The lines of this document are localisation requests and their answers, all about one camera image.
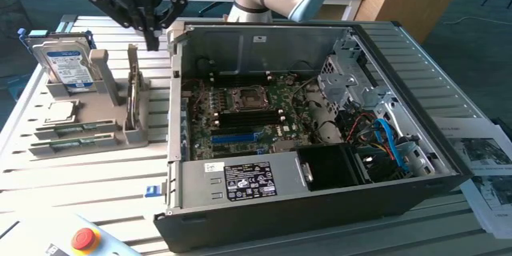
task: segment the emergency stop button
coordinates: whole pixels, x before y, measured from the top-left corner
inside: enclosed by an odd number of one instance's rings
[[[96,241],[95,231],[90,228],[82,228],[71,240],[71,245],[76,250],[87,250],[92,247]]]

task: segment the power supply label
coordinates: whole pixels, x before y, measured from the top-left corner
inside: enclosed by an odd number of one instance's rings
[[[94,84],[94,78],[90,69],[86,67],[86,59],[80,51],[47,52],[47,56],[63,84],[76,90],[83,89],[86,91],[87,87]]]
[[[224,176],[231,201],[278,195],[270,162],[224,166]]]

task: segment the cpu socket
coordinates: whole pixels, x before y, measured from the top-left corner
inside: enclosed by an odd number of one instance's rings
[[[263,110],[270,106],[267,90],[263,86],[236,88],[231,91],[234,96],[234,107],[240,110]]]

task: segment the blue latch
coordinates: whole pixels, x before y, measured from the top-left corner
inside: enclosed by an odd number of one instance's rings
[[[94,38],[94,33],[91,30],[86,31],[84,34],[87,35],[87,43],[91,47],[91,49],[96,49],[96,43]]]
[[[32,54],[30,44],[27,43],[27,29],[20,28],[18,30],[18,35],[19,35],[19,40],[22,41],[23,45],[27,47],[27,50],[30,51],[30,53]]]
[[[162,188],[159,185],[151,185],[146,188],[144,198],[162,196]]]

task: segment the warning label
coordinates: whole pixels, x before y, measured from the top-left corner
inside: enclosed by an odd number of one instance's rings
[[[270,162],[224,166],[231,201],[278,195]]]

